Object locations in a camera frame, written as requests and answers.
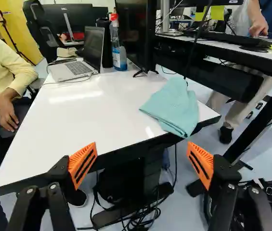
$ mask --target laptop keyboard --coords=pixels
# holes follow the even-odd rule
[[[75,76],[77,75],[81,75],[81,74],[85,74],[88,72],[92,72],[91,69],[89,69],[84,63],[82,62],[71,62],[71,63],[66,63],[65,64],[67,66],[67,68],[69,70],[71,70],[71,72],[73,72],[73,74]]]

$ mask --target sneaker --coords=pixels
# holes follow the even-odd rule
[[[229,144],[232,141],[233,128],[222,126],[219,130],[219,141],[223,144]]]

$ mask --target gray floor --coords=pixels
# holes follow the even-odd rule
[[[42,61],[36,70],[39,73],[39,77],[45,78],[47,76],[45,61]],[[159,73],[166,78],[179,77],[179,75],[164,74],[160,66],[157,67]],[[167,73],[172,73],[170,70],[164,68]],[[188,81],[189,88],[194,90],[200,101],[206,102],[211,90],[199,85],[191,80]],[[231,104],[224,106],[222,115],[225,115],[229,110]],[[254,110],[253,118],[258,114],[258,110]],[[219,123],[207,127],[201,130],[199,133],[193,135],[190,141],[196,143],[202,148],[206,149],[212,154],[223,154],[229,145],[223,145],[218,141],[217,130],[222,125],[222,120]],[[246,128],[251,120],[245,120],[243,124],[234,131],[234,139],[236,139],[241,132]],[[175,187],[175,192],[160,205],[161,216],[155,221],[152,231],[204,231],[207,230],[207,225],[203,220],[201,214],[201,198],[191,198],[186,190],[185,185],[197,179],[196,174],[191,167],[189,161],[186,158],[186,145],[187,140],[178,143],[178,182]],[[169,148],[171,170],[174,172],[174,147]],[[247,152],[243,158],[248,164],[250,164],[254,171],[243,169],[241,171],[244,179],[252,179],[255,177],[264,177],[266,180],[272,180],[272,127],[266,132],[266,134],[258,140],[253,147]],[[163,172],[161,175],[161,181],[170,179],[167,172]],[[91,226],[90,222],[90,209],[93,203],[93,196],[91,188],[95,185],[95,173],[89,174],[81,187],[89,194],[88,204],[83,208],[75,208],[71,206],[71,214],[76,227],[88,227]],[[14,193],[1,197],[1,202],[7,217],[9,218],[16,201]],[[102,209],[95,206],[93,213],[97,213]],[[43,231],[51,231],[51,221],[49,213],[43,218],[42,229]],[[122,230],[121,224],[113,225],[101,230],[107,231],[120,231]]]

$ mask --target microfiber towel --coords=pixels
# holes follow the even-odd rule
[[[198,123],[199,109],[194,91],[187,86],[183,78],[171,78],[140,110],[157,119],[164,131],[189,137]]]

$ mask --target laptop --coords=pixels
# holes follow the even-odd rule
[[[80,77],[90,77],[98,74],[101,70],[103,47],[104,47],[104,28],[85,27],[85,37],[83,51],[83,61],[67,60],[63,63],[49,65],[53,79],[62,82]]]

